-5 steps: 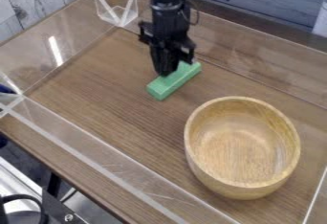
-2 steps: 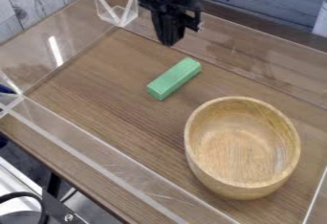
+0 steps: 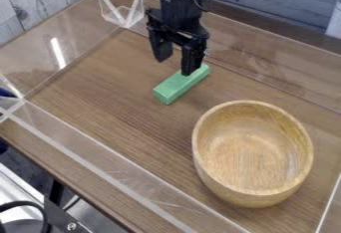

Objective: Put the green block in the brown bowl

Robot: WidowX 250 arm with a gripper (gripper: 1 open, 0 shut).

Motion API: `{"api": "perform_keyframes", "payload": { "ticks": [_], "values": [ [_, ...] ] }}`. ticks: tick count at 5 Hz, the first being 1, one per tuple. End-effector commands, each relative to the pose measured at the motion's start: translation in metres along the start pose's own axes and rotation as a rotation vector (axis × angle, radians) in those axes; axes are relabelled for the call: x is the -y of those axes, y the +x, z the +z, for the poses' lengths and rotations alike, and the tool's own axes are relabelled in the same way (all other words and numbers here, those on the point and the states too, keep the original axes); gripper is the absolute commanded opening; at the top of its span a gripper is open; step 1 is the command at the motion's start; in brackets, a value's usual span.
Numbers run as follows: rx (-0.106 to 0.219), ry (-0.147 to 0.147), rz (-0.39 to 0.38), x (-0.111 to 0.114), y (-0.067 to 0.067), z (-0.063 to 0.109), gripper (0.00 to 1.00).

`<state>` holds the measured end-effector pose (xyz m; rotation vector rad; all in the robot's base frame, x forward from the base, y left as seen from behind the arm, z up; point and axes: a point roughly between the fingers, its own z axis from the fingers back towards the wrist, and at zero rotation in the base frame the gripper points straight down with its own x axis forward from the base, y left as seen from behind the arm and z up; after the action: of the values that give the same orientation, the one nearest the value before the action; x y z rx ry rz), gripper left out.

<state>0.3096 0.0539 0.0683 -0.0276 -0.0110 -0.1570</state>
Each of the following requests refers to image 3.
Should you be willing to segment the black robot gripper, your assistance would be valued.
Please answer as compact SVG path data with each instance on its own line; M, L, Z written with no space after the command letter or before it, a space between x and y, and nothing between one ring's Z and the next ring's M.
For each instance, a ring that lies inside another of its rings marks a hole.
M148 33L153 56L163 62L172 55L172 44L180 46L180 74L189 76L200 67L208 33L200 25L201 0L160 0L149 8Z

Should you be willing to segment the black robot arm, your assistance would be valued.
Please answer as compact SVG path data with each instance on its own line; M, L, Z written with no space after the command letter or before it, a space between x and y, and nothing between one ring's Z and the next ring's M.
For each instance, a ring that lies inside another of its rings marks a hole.
M200 25L201 0L160 0L160 8L148 8L147 29L156 60L172 55L180 46L180 74L189 76L200 67L208 32Z

